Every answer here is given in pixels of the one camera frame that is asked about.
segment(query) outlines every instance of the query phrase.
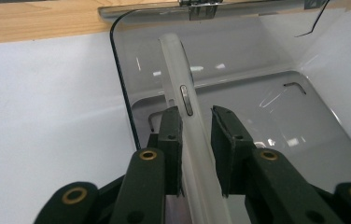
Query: metal hinge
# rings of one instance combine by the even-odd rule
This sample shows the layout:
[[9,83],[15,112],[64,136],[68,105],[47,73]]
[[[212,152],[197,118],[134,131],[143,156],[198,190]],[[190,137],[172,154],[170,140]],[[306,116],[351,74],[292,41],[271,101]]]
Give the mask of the metal hinge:
[[178,0],[181,7],[190,8],[190,21],[213,19],[222,0]]

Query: latch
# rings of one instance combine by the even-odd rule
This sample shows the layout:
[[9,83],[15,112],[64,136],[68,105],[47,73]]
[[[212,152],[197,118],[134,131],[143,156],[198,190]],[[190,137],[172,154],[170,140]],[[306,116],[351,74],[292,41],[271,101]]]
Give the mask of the latch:
[[190,8],[190,21],[213,19],[222,0],[178,0],[181,7]]

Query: wooden surface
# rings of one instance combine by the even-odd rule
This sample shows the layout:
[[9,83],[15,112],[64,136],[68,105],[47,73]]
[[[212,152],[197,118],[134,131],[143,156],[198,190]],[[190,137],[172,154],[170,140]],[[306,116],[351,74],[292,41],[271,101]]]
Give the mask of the wooden surface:
[[[346,1],[351,9],[351,0]],[[178,0],[57,0],[0,4],[0,43],[109,31],[111,24],[100,20],[98,7],[159,2],[176,6]]]

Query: metal latch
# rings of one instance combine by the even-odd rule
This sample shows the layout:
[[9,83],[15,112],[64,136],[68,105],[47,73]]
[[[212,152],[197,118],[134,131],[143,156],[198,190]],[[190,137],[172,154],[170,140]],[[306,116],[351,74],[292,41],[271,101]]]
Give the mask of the metal latch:
[[181,7],[190,7],[190,21],[213,19],[222,0],[178,0]]

